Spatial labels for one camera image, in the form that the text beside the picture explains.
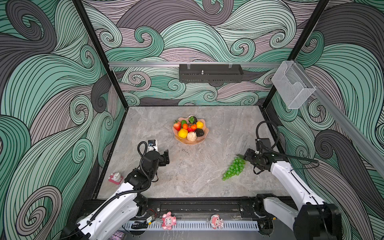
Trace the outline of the yellow lemon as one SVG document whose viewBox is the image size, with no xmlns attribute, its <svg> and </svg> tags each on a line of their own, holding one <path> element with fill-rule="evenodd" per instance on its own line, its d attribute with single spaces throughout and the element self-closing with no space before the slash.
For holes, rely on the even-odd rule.
<svg viewBox="0 0 384 240">
<path fill-rule="evenodd" d="M 186 139 L 187 138 L 187 136 L 188 136 L 188 130 L 186 130 L 186 129 L 181 129 L 179 132 L 178 132 L 178 137 L 180 138 L 180 139 Z"/>
</svg>

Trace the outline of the cream fake garlic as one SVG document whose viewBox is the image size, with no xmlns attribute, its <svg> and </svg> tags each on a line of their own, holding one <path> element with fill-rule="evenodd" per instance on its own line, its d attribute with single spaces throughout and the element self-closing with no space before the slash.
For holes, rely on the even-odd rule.
<svg viewBox="0 0 384 240">
<path fill-rule="evenodd" d="M 197 135 L 195 132 L 189 132 L 187 136 L 187 140 L 190 142 L 195 142 L 197 140 Z"/>
</svg>

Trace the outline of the pink scalloped fruit bowl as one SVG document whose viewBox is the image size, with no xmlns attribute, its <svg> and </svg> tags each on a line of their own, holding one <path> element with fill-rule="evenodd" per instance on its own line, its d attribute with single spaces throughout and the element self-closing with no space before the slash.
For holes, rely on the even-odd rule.
<svg viewBox="0 0 384 240">
<path fill-rule="evenodd" d="M 194 115 L 187 118 L 178 118 L 172 127 L 175 139 L 185 145 L 196 145 L 202 143 L 209 129 L 204 119 L 199 119 Z"/>
</svg>

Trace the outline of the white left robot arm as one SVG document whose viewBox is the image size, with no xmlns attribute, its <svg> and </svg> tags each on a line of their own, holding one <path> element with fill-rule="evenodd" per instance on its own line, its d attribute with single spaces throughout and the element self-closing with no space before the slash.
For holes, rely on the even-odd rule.
<svg viewBox="0 0 384 240">
<path fill-rule="evenodd" d="M 107 240 L 122 225 L 136 216 L 146 214 L 148 199 L 142 192 L 148 190 L 159 167 L 170 163 L 169 151 L 141 154 L 140 166 L 125 178 L 118 190 L 96 210 L 64 227 L 61 240 Z"/>
</svg>

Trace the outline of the dark brown mangosteen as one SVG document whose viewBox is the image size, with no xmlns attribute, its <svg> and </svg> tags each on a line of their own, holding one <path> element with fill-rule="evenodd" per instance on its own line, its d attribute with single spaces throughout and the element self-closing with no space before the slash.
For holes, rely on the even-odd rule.
<svg viewBox="0 0 384 240">
<path fill-rule="evenodd" d="M 196 122 L 198 121 L 198 119 L 195 117 L 195 116 L 190 116 L 188 118 L 188 121 L 190 124 L 196 124 Z"/>
</svg>

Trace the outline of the green grape bunch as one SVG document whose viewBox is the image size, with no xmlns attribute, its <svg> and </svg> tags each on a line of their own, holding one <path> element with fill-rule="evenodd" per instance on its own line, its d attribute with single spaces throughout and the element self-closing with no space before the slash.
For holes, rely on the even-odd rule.
<svg viewBox="0 0 384 240">
<path fill-rule="evenodd" d="M 234 158 L 227 171 L 223 174 L 222 180 L 226 181 L 234 176 L 239 176 L 243 172 L 245 164 L 246 161 L 244 159 Z"/>
</svg>

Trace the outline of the yellow pear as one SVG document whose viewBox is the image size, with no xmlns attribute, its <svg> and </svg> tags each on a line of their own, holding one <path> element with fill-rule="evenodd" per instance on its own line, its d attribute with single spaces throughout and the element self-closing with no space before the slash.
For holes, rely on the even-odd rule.
<svg viewBox="0 0 384 240">
<path fill-rule="evenodd" d="M 204 124 L 203 124 L 203 122 L 201 122 L 201 121 L 198 121 L 198 122 L 196 123 L 196 125 L 197 125 L 197 128 L 198 128 L 198 129 L 202 129 L 202 128 L 204 127 Z"/>
</svg>

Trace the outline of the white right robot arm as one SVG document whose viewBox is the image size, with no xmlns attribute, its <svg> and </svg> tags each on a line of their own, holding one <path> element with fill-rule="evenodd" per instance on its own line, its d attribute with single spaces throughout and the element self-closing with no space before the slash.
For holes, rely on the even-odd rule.
<svg viewBox="0 0 384 240">
<path fill-rule="evenodd" d="M 276 217 L 293 231 L 297 240 L 342 239 L 340 210 L 315 194 L 280 154 L 247 149 L 245 155 L 239 157 L 260 173 L 268 171 L 274 175 L 296 205 L 291 207 L 273 194 L 259 194 L 256 214 Z"/>
</svg>

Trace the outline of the dark avocado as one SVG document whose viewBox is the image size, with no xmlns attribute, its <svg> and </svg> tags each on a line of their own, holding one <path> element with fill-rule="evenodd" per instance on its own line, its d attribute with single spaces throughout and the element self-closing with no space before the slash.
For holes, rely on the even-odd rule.
<svg viewBox="0 0 384 240">
<path fill-rule="evenodd" d="M 196 133 L 198 138 L 203 137 L 205 135 L 205 132 L 202 129 L 196 129 L 195 133 Z"/>
</svg>

